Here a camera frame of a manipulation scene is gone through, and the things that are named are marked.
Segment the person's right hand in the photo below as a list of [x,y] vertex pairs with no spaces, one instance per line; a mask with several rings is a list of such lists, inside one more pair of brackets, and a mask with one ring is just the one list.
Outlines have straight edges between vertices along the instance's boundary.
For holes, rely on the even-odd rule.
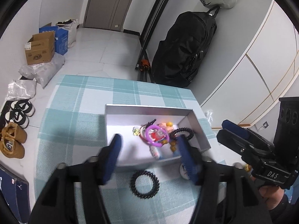
[[288,197],[280,187],[262,186],[258,191],[270,212],[282,213],[289,208]]

